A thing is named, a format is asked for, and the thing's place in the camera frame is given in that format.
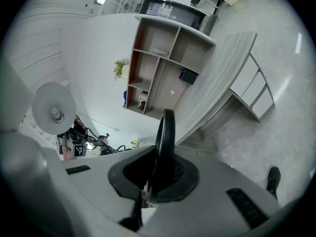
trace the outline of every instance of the person's foot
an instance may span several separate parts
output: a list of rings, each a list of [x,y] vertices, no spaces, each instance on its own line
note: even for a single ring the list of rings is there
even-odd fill
[[[281,180],[281,173],[278,167],[273,166],[268,174],[267,190],[272,194],[277,195],[277,187]]]

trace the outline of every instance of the white drawer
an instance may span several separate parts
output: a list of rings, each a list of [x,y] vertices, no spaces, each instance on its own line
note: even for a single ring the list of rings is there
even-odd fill
[[[253,105],[252,111],[255,113],[255,115],[257,115],[258,118],[260,118],[272,104],[272,97],[268,88],[266,88],[258,101]]]
[[[246,103],[246,105],[250,106],[265,85],[265,79],[263,78],[261,72],[258,72],[255,79],[252,81],[251,85],[242,95],[241,99]]]
[[[233,82],[231,90],[241,97],[258,72],[258,67],[249,55],[239,75]]]

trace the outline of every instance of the white round lampshade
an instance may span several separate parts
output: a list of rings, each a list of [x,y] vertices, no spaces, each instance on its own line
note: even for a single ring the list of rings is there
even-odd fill
[[[62,123],[55,121],[51,112],[53,108],[57,108],[64,115]],[[62,134],[75,121],[76,103],[66,87],[56,82],[48,82],[36,91],[32,113],[36,124],[44,132],[53,135]]]

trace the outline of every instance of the drawer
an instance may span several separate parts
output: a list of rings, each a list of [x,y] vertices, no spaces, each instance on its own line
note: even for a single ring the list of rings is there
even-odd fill
[[[258,72],[255,76],[255,79],[252,81],[248,89],[242,95],[241,99],[245,102],[246,105],[250,106],[265,85],[265,79],[263,78],[261,72]]]
[[[241,97],[258,72],[258,67],[249,55],[239,75],[233,82],[231,90]]]
[[[270,106],[273,104],[272,97],[268,88],[263,92],[258,101],[253,105],[252,111],[258,118],[260,118]]]

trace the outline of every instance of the shelf compartment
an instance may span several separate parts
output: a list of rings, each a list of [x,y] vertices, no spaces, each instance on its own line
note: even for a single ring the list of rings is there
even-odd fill
[[[164,109],[173,110],[175,108],[185,89],[190,87],[189,84],[179,79],[180,68],[182,66],[176,63],[160,60],[145,105],[145,115],[158,116],[156,113],[160,115]]]
[[[148,92],[150,84],[144,83],[144,82],[141,82],[141,81],[133,81],[128,86],[131,86],[131,87],[134,87],[134,88],[137,88],[137,89],[141,89],[141,90],[144,90],[144,91]]]
[[[190,31],[181,28],[170,59],[199,74],[206,64],[212,47],[213,45],[209,42],[197,38]]]
[[[128,84],[144,83],[150,85],[154,79],[158,57],[150,54],[133,51],[131,65],[129,69]]]
[[[134,48],[154,53],[154,48],[169,52],[174,45],[179,27],[142,18],[135,38]]]

